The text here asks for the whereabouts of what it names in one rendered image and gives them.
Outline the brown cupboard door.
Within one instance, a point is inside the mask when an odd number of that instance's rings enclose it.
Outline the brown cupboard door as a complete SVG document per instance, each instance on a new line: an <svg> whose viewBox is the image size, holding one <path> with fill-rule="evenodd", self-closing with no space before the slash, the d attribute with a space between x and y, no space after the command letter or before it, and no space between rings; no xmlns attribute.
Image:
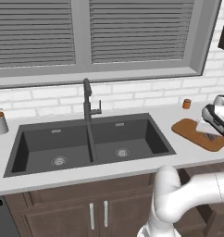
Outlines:
<svg viewBox="0 0 224 237"><path fill-rule="evenodd" d="M152 199L150 189L111 193L98 202L100 237L137 237L148 220ZM108 227L104 224L104 201L108 201Z"/></svg>
<svg viewBox="0 0 224 237"><path fill-rule="evenodd" d="M94 230L90 225L89 204L94 208ZM22 217L30 237L98 237L98 211L90 199L64 201L30 208Z"/></svg>

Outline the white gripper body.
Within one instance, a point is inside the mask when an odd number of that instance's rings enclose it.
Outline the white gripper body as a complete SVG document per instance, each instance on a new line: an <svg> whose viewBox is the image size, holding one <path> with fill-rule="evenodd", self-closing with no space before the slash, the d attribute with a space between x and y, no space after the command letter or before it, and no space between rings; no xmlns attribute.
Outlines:
<svg viewBox="0 0 224 237"><path fill-rule="evenodd" d="M208 133L220 136L220 133L216 131L208 122L205 122L202 118L197 120L195 130L202 133Z"/></svg>

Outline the grey window blind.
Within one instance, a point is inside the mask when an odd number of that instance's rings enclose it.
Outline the grey window blind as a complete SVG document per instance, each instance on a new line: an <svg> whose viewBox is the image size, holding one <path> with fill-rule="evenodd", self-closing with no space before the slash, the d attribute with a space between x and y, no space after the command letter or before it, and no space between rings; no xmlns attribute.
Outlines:
<svg viewBox="0 0 224 237"><path fill-rule="evenodd" d="M70 0L0 0L0 68L75 63Z"/></svg>
<svg viewBox="0 0 224 237"><path fill-rule="evenodd" d="M92 62L181 60L194 0L89 0Z"/></svg>

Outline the brown wooden cutting board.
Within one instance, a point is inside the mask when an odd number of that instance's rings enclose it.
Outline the brown wooden cutting board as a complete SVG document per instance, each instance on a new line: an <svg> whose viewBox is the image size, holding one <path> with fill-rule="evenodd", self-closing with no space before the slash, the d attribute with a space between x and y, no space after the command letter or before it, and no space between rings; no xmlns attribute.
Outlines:
<svg viewBox="0 0 224 237"><path fill-rule="evenodd" d="M217 152L224 146L224 137L217 135L214 139L209 139L203 132L196 130L196 125L196 121L183 118L173 124L171 129L181 137L211 152Z"/></svg>

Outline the dark grey tap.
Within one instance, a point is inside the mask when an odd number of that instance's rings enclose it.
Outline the dark grey tap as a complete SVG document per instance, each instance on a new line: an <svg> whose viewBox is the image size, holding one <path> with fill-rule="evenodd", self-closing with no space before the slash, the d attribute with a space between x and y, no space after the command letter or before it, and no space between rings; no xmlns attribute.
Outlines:
<svg viewBox="0 0 224 237"><path fill-rule="evenodd" d="M83 103L84 119L86 121L91 121L92 115L99 115L102 113L102 108L99 106L97 109L91 109L90 96L92 95L93 91L90 82L87 78L83 80L83 91L84 91L84 103Z"/></svg>

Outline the dark grey double sink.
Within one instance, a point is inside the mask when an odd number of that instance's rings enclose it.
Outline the dark grey double sink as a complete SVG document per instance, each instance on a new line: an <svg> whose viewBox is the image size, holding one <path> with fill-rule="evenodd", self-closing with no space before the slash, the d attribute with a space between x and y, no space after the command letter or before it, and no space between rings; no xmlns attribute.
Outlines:
<svg viewBox="0 0 224 237"><path fill-rule="evenodd" d="M157 156L175 150L150 114L131 114L19 126L7 177Z"/></svg>

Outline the dark grey dishwasher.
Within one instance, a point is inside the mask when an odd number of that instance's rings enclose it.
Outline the dark grey dishwasher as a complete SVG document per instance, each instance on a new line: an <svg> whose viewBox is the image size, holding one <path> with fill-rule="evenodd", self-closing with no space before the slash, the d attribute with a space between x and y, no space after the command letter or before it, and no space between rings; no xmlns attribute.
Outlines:
<svg viewBox="0 0 224 237"><path fill-rule="evenodd" d="M20 237L3 196L0 196L0 237Z"/></svg>

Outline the brown drawer cabinet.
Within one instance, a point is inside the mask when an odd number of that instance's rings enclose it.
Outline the brown drawer cabinet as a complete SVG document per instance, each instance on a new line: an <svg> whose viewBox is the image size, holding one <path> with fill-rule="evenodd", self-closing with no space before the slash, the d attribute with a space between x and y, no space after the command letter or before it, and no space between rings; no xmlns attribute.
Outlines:
<svg viewBox="0 0 224 237"><path fill-rule="evenodd" d="M224 171L224 162L179 170L181 184L193 175ZM182 237L224 237L224 204L201 205L186 212L174 224Z"/></svg>

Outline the grey window frame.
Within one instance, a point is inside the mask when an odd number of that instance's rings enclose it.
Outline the grey window frame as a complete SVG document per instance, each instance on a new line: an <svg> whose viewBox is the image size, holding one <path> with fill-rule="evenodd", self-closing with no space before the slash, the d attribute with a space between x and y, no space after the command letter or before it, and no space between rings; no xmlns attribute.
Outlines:
<svg viewBox="0 0 224 237"><path fill-rule="evenodd" d="M191 25L181 60L92 62L89 0L70 0L74 65L0 68L0 89L92 82L200 76L222 0L194 0Z"/></svg>

